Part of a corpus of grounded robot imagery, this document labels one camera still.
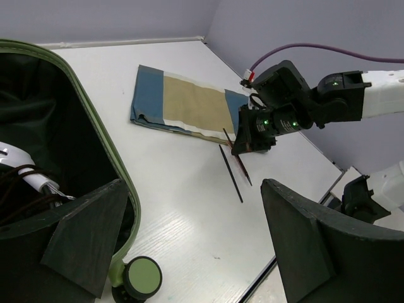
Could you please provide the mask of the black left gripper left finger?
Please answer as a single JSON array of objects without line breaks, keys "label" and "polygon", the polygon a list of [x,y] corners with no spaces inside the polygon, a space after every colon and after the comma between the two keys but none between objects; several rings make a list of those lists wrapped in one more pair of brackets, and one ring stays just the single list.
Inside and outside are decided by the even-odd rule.
[{"label": "black left gripper left finger", "polygon": [[101,297],[128,200],[116,179],[74,201],[1,227],[1,302]]}]

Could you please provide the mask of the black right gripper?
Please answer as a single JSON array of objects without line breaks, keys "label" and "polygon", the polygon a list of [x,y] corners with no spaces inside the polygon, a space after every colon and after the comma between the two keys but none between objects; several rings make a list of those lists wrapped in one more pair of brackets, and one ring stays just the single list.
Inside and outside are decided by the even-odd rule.
[{"label": "black right gripper", "polygon": [[239,108],[239,127],[233,143],[234,156],[265,154],[276,137],[311,128],[305,108],[311,89],[291,61],[284,60],[260,74],[250,87],[253,108]]}]

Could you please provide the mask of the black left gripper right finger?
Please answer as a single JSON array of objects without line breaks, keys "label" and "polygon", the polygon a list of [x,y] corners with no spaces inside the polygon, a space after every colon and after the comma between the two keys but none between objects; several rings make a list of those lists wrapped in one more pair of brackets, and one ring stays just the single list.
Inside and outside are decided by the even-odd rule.
[{"label": "black left gripper right finger", "polygon": [[403,302],[403,232],[351,218],[274,179],[263,206],[288,302]]}]

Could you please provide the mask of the dark red chopstick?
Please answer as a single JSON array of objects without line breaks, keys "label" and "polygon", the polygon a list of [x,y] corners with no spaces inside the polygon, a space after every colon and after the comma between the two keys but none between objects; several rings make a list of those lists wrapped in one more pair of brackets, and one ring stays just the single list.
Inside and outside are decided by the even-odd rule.
[{"label": "dark red chopstick", "polygon": [[[223,132],[224,132],[224,134],[225,134],[225,136],[226,136],[226,138],[227,138],[228,145],[229,145],[230,149],[232,150],[233,147],[234,147],[233,142],[231,141],[230,136],[228,135],[228,133],[227,133],[227,131],[226,131],[225,128],[223,128]],[[252,186],[253,184],[252,184],[251,178],[250,178],[250,176],[249,176],[249,174],[248,174],[248,172],[247,172],[247,169],[246,169],[245,165],[243,164],[243,162],[242,162],[240,156],[234,155],[234,157],[235,157],[235,159],[237,160],[237,162],[238,162],[238,164],[239,164],[239,166],[240,166],[242,172],[244,173],[245,177],[247,178],[248,182],[249,182],[250,185]]]}]

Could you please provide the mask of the black chopstick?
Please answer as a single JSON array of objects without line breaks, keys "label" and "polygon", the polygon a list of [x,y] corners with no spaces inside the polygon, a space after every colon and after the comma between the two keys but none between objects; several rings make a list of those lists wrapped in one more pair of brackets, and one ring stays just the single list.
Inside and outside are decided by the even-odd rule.
[{"label": "black chopstick", "polygon": [[221,145],[219,145],[219,149],[220,149],[220,153],[222,154],[222,157],[223,157],[223,160],[224,160],[224,162],[225,162],[225,165],[226,165],[226,167],[227,167],[227,170],[228,170],[228,172],[229,172],[230,178],[231,178],[231,180],[232,180],[232,182],[233,182],[233,185],[234,185],[234,187],[235,187],[236,193],[237,193],[237,195],[238,195],[238,197],[239,197],[241,203],[244,203],[244,200],[243,200],[243,198],[242,198],[241,192],[240,192],[240,190],[239,190],[239,188],[238,188],[238,185],[237,185],[237,183],[236,183],[235,177],[234,177],[234,175],[233,175],[232,169],[230,168],[229,161],[227,160],[226,154],[225,154],[225,152],[224,152],[224,150],[223,150],[223,148],[222,148]]}]

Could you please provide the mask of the black white headphones with cable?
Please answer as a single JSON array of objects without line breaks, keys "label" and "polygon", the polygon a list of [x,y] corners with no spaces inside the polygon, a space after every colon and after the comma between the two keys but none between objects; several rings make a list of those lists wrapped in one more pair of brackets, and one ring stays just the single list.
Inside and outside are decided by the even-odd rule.
[{"label": "black white headphones with cable", "polygon": [[24,220],[75,200],[61,191],[54,174],[26,151],[1,143],[1,225]]}]

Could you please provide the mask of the blue tan cloth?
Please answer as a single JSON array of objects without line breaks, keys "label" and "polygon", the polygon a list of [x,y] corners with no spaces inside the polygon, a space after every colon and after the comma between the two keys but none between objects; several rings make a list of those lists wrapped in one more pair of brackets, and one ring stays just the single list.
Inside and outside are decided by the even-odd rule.
[{"label": "blue tan cloth", "polygon": [[226,145],[235,141],[239,108],[248,101],[242,93],[140,65],[130,121]]}]

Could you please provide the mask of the green hard-shell suitcase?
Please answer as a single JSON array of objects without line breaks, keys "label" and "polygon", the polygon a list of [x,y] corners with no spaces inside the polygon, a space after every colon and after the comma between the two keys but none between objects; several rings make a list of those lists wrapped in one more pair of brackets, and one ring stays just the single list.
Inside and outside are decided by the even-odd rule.
[{"label": "green hard-shell suitcase", "polygon": [[162,285],[152,258],[125,261],[141,221],[138,193],[92,101],[70,65],[54,52],[1,41],[1,143],[29,153],[76,199],[119,179],[128,187],[106,282],[115,302],[146,302]]}]

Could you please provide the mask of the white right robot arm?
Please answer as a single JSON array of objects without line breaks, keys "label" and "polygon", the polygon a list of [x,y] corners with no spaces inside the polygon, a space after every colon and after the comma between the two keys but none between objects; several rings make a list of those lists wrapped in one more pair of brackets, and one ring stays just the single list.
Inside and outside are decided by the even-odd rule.
[{"label": "white right robot arm", "polygon": [[[354,122],[403,112],[403,71],[348,71],[325,76],[310,88],[291,61],[270,67],[255,80],[252,107],[239,109],[232,154],[266,152],[276,138],[332,122]],[[403,162],[362,175],[343,190],[338,210],[363,222],[391,215],[403,206]]]}]

